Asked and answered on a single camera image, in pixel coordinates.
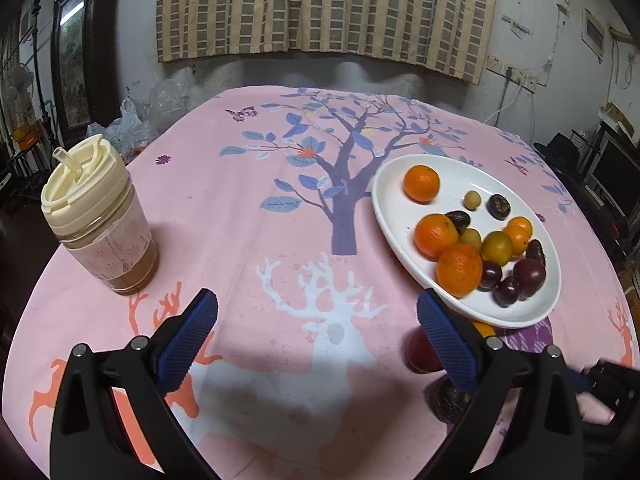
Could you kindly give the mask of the white oval plate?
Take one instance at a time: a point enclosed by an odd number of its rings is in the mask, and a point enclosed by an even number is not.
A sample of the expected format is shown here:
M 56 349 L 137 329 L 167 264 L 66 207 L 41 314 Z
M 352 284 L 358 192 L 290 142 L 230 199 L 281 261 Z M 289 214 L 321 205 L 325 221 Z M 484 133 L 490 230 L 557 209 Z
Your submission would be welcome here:
M 422 205 L 404 192 L 404 177 L 416 165 L 429 166 L 440 179 L 440 189 L 431 203 Z M 474 290 L 461 299 L 454 298 L 436 283 L 436 262 L 424 256 L 413 241 L 414 228 L 427 214 L 446 214 L 463 208 L 463 195 L 480 193 L 483 200 L 491 195 L 504 196 L 515 217 L 527 218 L 533 226 L 533 238 L 539 240 L 546 257 L 547 277 L 541 289 L 511 307 L 498 306 L 490 292 Z M 544 225 L 526 201 L 485 171 L 460 160 L 447 157 L 409 154 L 391 159 L 380 167 L 372 179 L 372 207 L 387 243 L 409 274 L 424 288 L 434 288 L 442 301 L 460 314 L 501 328 L 532 326 L 549 316 L 561 296 L 562 271 L 558 253 Z

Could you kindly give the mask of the large orange mandarin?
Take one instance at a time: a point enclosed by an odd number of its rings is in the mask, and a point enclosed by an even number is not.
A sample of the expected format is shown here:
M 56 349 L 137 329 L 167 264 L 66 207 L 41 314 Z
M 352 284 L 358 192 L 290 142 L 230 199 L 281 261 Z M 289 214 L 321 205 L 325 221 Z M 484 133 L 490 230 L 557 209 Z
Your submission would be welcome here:
M 440 254 L 436 262 L 437 284 L 458 299 L 477 289 L 482 275 L 483 260 L 480 254 L 467 244 L 449 247 Z

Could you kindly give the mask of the plastic bag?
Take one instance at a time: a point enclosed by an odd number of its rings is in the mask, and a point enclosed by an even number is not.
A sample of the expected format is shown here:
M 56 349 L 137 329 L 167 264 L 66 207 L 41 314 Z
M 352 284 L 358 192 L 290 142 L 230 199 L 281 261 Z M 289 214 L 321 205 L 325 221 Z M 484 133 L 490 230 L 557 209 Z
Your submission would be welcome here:
M 86 138 L 100 134 L 129 164 L 142 153 L 160 134 L 148 120 L 142 120 L 132 99 L 126 98 L 120 104 L 120 116 L 107 127 L 96 122 L 88 125 Z

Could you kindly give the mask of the yellow orange tomato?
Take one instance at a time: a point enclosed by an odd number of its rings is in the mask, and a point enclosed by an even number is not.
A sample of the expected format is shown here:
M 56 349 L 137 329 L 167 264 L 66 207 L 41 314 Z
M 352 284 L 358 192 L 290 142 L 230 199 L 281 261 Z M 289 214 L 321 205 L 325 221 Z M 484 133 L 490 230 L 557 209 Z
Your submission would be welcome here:
M 485 261 L 505 266 L 513 256 L 512 240 L 505 232 L 490 232 L 484 238 L 480 255 Z

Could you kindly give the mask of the cream lid drink cup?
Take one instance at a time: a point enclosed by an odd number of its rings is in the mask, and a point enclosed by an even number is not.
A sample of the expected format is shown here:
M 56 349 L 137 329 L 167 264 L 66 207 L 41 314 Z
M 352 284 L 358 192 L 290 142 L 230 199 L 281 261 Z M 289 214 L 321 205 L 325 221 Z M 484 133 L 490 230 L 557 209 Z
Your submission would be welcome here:
M 138 292 L 157 269 L 158 250 L 122 156 L 95 134 L 54 158 L 40 203 L 55 237 L 116 294 Z

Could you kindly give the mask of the wall power sockets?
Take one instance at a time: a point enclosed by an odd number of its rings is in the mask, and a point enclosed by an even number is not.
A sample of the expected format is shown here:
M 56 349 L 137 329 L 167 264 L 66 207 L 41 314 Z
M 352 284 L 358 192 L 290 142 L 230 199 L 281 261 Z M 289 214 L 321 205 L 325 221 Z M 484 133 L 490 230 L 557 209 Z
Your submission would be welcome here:
M 524 70 L 491 53 L 487 55 L 485 68 L 488 72 L 513 81 L 530 93 L 535 93 L 537 90 L 538 79 L 531 70 Z

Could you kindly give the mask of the pink deer tablecloth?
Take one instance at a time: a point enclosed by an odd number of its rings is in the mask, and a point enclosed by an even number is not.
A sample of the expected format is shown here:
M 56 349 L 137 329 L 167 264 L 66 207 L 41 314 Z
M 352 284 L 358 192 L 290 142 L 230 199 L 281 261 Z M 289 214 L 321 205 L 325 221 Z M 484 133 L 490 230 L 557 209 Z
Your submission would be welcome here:
M 527 203 L 558 251 L 550 318 L 510 333 L 515 348 L 557 344 L 585 367 L 634 366 L 623 287 L 567 189 L 523 140 L 399 96 L 252 87 L 183 117 L 129 167 L 160 251 L 143 292 L 125 298 L 64 249 L 18 324 L 2 408 L 29 457 L 49 465 L 53 405 L 70 350 L 122 348 L 202 288 L 214 332 L 168 403 L 226 479 L 410 479 L 446 436 L 410 372 L 418 284 L 375 222 L 370 180 L 383 162 L 439 156 L 480 168 Z

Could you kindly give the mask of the small dark plum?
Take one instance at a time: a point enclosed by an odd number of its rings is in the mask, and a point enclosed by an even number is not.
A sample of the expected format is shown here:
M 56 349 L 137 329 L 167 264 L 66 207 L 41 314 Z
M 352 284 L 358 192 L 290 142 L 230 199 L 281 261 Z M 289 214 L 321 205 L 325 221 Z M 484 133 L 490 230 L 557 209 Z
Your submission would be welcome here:
M 495 290 L 502 281 L 502 266 L 490 260 L 483 261 L 483 272 L 478 288 L 483 292 Z

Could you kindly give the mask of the black hat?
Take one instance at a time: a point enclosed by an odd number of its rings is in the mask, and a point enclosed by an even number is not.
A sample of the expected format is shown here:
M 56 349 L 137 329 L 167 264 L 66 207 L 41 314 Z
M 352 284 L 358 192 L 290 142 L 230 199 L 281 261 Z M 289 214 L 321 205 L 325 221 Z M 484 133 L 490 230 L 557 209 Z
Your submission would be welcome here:
M 549 165 L 576 168 L 580 159 L 578 147 L 562 133 L 557 133 L 548 144 L 534 143 L 534 149 Z

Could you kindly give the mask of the dark wrinkled passion fruit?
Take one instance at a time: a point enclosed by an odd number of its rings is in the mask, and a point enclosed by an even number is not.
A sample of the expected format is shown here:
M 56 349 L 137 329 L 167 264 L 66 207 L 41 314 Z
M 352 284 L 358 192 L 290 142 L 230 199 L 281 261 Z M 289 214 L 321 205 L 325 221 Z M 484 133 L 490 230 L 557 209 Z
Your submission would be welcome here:
M 511 204 L 501 194 L 494 194 L 487 201 L 488 212 L 497 220 L 506 220 L 511 213 Z

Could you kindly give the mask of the standing fan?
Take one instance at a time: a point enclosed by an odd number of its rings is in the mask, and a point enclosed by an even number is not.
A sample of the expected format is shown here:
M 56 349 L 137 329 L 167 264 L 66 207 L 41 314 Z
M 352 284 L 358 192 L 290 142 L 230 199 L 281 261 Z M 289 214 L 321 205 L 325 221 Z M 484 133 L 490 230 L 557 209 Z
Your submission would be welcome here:
M 3 97 L 9 104 L 26 106 L 32 102 L 34 73 L 24 64 L 14 65 L 2 76 Z

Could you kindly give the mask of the striped beige curtain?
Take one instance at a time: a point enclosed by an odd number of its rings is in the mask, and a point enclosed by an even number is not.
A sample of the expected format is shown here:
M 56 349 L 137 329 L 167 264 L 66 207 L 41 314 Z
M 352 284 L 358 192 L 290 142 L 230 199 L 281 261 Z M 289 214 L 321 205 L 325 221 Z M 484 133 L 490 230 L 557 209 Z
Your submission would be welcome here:
M 478 84 L 496 0 L 156 0 L 162 63 L 217 55 L 344 53 Z

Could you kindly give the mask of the computer monitor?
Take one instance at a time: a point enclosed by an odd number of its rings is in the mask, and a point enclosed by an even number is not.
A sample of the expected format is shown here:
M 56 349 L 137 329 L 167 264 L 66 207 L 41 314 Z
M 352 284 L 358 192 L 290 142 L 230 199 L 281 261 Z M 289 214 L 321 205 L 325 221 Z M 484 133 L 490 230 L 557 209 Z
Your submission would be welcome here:
M 608 133 L 602 138 L 589 179 L 625 216 L 639 205 L 639 164 Z

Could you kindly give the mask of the small yellow green fruit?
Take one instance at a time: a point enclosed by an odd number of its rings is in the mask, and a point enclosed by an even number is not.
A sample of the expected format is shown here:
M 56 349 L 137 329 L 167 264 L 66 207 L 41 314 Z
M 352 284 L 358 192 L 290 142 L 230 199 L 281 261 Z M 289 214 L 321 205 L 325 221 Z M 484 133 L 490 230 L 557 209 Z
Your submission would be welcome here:
M 481 203 L 482 196 L 474 190 L 467 192 L 463 197 L 463 206 L 465 206 L 467 210 L 477 210 Z

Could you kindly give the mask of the large dark plum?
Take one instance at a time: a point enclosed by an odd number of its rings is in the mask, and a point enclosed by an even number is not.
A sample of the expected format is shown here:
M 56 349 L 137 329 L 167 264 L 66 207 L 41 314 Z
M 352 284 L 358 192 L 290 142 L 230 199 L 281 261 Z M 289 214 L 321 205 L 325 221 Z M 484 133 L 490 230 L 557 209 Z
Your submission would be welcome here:
M 536 259 L 524 258 L 515 263 L 512 276 L 520 285 L 520 297 L 534 296 L 547 277 L 546 268 Z

